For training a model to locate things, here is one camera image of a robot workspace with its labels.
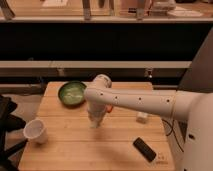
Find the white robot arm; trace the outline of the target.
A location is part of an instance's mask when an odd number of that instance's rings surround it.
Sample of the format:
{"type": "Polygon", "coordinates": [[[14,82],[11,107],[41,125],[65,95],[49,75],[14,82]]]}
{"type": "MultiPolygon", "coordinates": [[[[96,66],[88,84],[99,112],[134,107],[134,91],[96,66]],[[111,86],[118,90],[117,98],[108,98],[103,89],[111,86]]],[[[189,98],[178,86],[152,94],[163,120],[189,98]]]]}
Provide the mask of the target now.
{"type": "Polygon", "coordinates": [[[90,82],[84,98],[98,127],[112,105],[187,123],[182,171],[213,171],[213,93],[176,90],[114,89],[105,74],[90,82]]]}

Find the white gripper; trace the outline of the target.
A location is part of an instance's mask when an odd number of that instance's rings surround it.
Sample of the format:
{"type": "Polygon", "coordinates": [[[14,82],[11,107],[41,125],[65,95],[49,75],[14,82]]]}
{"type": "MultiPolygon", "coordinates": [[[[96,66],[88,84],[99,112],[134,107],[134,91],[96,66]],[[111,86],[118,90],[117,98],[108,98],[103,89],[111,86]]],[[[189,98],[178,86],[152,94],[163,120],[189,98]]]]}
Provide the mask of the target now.
{"type": "Polygon", "coordinates": [[[103,104],[90,103],[88,105],[88,114],[90,121],[95,117],[101,117],[102,120],[106,114],[106,106],[103,104]]]}

